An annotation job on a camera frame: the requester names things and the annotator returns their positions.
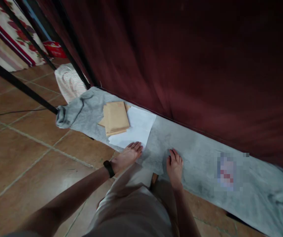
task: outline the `maroon fabric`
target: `maroon fabric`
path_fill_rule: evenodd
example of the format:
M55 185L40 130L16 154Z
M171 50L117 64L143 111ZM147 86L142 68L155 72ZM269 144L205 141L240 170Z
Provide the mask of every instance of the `maroon fabric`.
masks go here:
M283 3L63 3L103 88L283 167Z
M88 75L88 72L86 71L79 55L77 54L77 51L75 50L75 47L68 36L68 33L62 24L62 21L59 18L59 15L54 7L54 4L51 1L48 0L38 0L38 4L40 8L42 9L43 13L45 14L48 21L52 24L53 28L56 30L57 34L61 37L62 41L65 43L67 49L69 50L70 54L73 56L76 63L79 65L81 71L88 79L89 83L93 85L93 82L91 81L91 78Z

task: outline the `forearm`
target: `forearm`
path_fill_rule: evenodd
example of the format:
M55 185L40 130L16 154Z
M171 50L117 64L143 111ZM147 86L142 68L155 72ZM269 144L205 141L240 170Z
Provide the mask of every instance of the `forearm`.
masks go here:
M173 194L177 206L180 237L200 237L200 232L197 228L189 204L186 200L183 187L181 186L179 189L174 190Z
M19 230L31 230L43 237L53 236L61 223L67 220L109 177L104 167L89 174L36 211Z

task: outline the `tiled floor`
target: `tiled floor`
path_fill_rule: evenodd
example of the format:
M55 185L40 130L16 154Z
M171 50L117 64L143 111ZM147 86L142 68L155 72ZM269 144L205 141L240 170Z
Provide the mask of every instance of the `tiled floor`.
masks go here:
M55 59L56 65L67 63ZM13 73L54 106L66 104L48 65ZM42 108L0 78L0 113ZM84 134L55 126L48 110L0 116L0 236L13 231L27 216L76 181L102 166L114 150ZM70 217L55 236L82 236L107 181ZM225 215L225 211L187 193L202 237L263 236Z

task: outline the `metal frame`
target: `metal frame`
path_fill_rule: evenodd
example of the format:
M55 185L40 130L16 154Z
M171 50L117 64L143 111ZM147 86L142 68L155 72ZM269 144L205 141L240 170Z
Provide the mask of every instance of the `metal frame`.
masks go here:
M73 67L75 68L76 72L78 73L80 79L83 81L83 83L85 84L87 90L90 89L90 83L88 82L88 80L86 79L86 77L84 76L82 70L80 69L80 67L78 66L78 64L76 63L75 59L72 57L72 55L70 54L69 50L67 49L65 43L63 42L63 40L60 38L60 36L58 35L58 33L55 31L54 27L52 26L52 24L49 22L49 20L47 19L47 17L45 16L45 14L43 13L43 11L40 11L43 16L44 19L46 19L46 23L49 26L49 28L52 30L52 32L54 34L56 34L56 38L58 40L58 43L60 44L60 46L63 48L67 58L70 60L71 64L73 65Z
M65 26L66 30L67 30L67 33L69 34L69 37L82 61L82 63L84 64L84 67L86 68L86 71L88 72L88 75L91 79L91 81L93 82L93 86L98 86L98 82L96 80L96 77L95 77L95 74L94 72L92 71L92 68L80 46L80 43L79 43L79 40L78 40L78 37L73 29L73 26L72 26L72 23L71 21L69 20L69 17L68 17L68 14L66 13L66 10L65 10L65 7L64 5L62 4L61 0L52 0L56 10L57 10L57 13L59 15L59 17L61 18L62 22L63 22L63 25Z
M63 18L63 22L67 28L67 32L70 36L70 38L72 39L72 42L76 48L77 53L80 55L81 60L84 62L86 70L91 78L91 80L93 81L93 83L95 85L96 84L96 80L95 80L95 75L87 61L87 59L85 58L85 55L78 43L77 37L75 36L75 33L73 31L72 25L70 24L69 18L65 13L65 10L61 4L60 1L59 2L59 6L57 11L60 13L60 17ZM31 43L33 44L33 46L36 48L36 50L40 53L40 55L46 60L46 62L48 63L48 65L53 69L56 70L56 67L54 66L54 64L50 61L50 59L46 56L46 54L44 53L44 51L39 47L39 45L34 41L34 39L32 38L32 36L28 33L28 31L25 29L25 27L22 25L22 23L20 22L20 20L16 17L16 15L11 11L11 9L8 7L8 5L4 2L4 0L0 0L0 6L4 9L4 11L10 16L10 18L12 19L12 21L20 28L20 30L26 35L26 37L29 39L29 41L31 41ZM48 25L53 29L53 26L50 24L50 22L47 20ZM90 88L90 84L87 81L87 79L85 78L84 74L82 73L80 67L78 66L78 64L76 63L76 61L74 60L74 58L72 57L72 55L70 54L69 50L67 49L66 45L64 44L64 42L62 41L62 39L59 37L59 35L57 34L57 39L59 40L59 43L61 45L61 47L63 48L64 52L66 53L68 59L70 60L70 62L72 63L72 65L74 66L76 72L78 73L79 77L81 78L81 80L84 82L85 86L87 89ZM2 66L0 66L0 76L5 79L6 81L8 81L9 83L11 83L12 85L14 85L15 87L17 87L19 90L21 90L22 92L24 92L26 95L28 95L29 97L31 97L32 99L34 99L35 101L37 101L38 103L40 103L41 105L43 105L45 108L47 108L48 110L50 110L51 112L53 112L54 114L58 113L58 110L52 106L50 103L48 103L44 98L42 98L40 95L38 95L35 91L33 91L32 89L30 89L28 86L26 86L23 82L21 82L19 79L17 79L14 75L12 75L10 72L8 72L7 70L5 70Z
M8 7L8 5L4 2L4 0L0 0L0 6L3 8L3 10L9 15L11 20L20 28L20 30L25 34L25 36L28 38L29 41L31 41L32 45L37 49L39 54L45 59L45 61L50 65L50 67L53 70L56 70L57 68L54 66L54 64L49 60L49 58L46 56L44 51L39 47L39 45L35 42L33 37L29 34L29 32L25 29L25 27L22 25L20 20L16 17L16 15L11 11L11 9Z
M14 75L9 73L7 70L5 70L3 67L0 66L0 76L3 77L5 80L10 82L12 85L14 85L16 88L18 88L20 91L27 94L29 97L43 105L45 108L49 109L54 114L58 113L58 110L52 106L50 103L48 103L44 98L42 98L39 94L37 94L35 91L30 89L27 85L25 85L23 82L21 82L19 79L17 79Z

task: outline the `gray towel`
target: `gray towel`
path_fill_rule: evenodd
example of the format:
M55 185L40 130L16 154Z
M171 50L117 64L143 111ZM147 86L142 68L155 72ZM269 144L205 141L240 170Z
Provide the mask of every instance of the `gray towel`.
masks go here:
M67 106L59 106L57 126L71 128L109 144L103 127L103 105L122 101L92 87ZM168 149L184 160L183 186L189 192L225 209L268 236L283 236L283 169L157 116L142 157L137 161L156 174L166 174ZM220 170L231 166L233 184L224 186Z

